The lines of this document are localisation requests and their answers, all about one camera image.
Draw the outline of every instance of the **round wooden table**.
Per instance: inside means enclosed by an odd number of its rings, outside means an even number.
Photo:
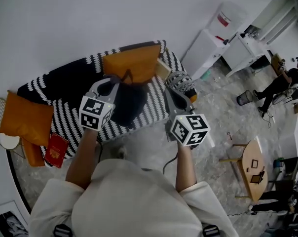
[[[264,165],[263,155],[260,150],[260,146],[256,140],[252,140],[249,144],[233,144],[235,147],[244,147],[244,151],[241,158],[237,159],[220,159],[220,162],[234,161],[237,163],[244,185],[247,189],[248,197],[238,197],[236,198],[251,198],[253,201],[258,201],[262,194],[264,193],[267,183],[267,171]],[[258,161],[258,167],[252,168],[252,160]],[[263,180],[259,183],[251,183],[253,175],[259,175],[259,173],[265,169],[263,175]]]

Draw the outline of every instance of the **sneaker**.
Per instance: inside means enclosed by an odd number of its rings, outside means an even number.
[[[249,205],[248,210],[247,210],[246,213],[251,214],[253,212],[252,209],[253,209],[253,205]]]
[[[253,95],[255,95],[255,97],[256,97],[257,100],[260,100],[260,99],[258,98],[258,92],[257,92],[256,90],[253,90]]]
[[[125,146],[120,146],[119,148],[113,148],[111,150],[111,158],[126,160],[127,150],[126,150]]]
[[[122,160],[126,160],[127,158],[127,150],[124,146],[120,147],[118,149],[118,152],[117,152],[117,158],[118,159],[122,159]]]
[[[262,109],[262,107],[258,107],[258,111],[259,111],[260,115],[262,117],[264,117],[264,115],[265,115],[266,112]]]

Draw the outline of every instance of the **black shoe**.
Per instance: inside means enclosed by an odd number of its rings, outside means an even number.
[[[260,100],[260,99],[258,98],[258,92],[257,92],[256,90],[253,90],[253,94],[255,95],[255,97],[257,98],[257,100]]]
[[[265,114],[266,112],[262,109],[262,107],[258,107],[258,111],[259,111],[259,113],[262,115],[262,117],[264,117],[264,114]]]

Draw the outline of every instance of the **person standing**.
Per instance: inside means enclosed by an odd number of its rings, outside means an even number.
[[[253,91],[258,100],[265,98],[263,106],[258,107],[260,113],[267,113],[275,94],[281,93],[287,90],[289,86],[298,83],[298,63],[296,69],[290,69],[288,72],[281,70],[281,73],[263,92]]]
[[[250,205],[248,213],[258,211],[288,211],[298,213],[298,190],[264,192],[260,200],[275,199],[276,202]]]

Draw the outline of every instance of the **white shirt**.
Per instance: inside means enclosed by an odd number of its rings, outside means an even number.
[[[76,237],[199,237],[201,222],[238,237],[207,183],[178,193],[158,171],[108,159],[97,165],[86,190],[49,180],[32,210],[30,235],[52,236],[56,225],[66,224]]]

